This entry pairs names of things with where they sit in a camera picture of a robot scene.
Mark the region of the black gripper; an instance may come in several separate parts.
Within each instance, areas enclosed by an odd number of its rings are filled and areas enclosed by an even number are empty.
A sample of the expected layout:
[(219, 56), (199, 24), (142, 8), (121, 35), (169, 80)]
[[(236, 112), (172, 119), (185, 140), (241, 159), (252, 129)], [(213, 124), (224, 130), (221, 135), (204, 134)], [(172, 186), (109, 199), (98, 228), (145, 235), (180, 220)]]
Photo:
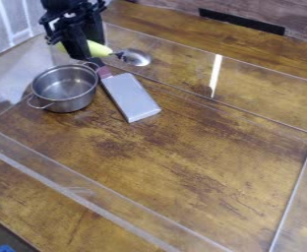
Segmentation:
[(93, 38), (96, 25), (102, 22), (106, 10), (105, 0), (39, 0), (45, 14), (38, 23), (45, 29), (49, 44), (62, 42), (73, 59), (88, 60), (90, 49), (88, 39)]

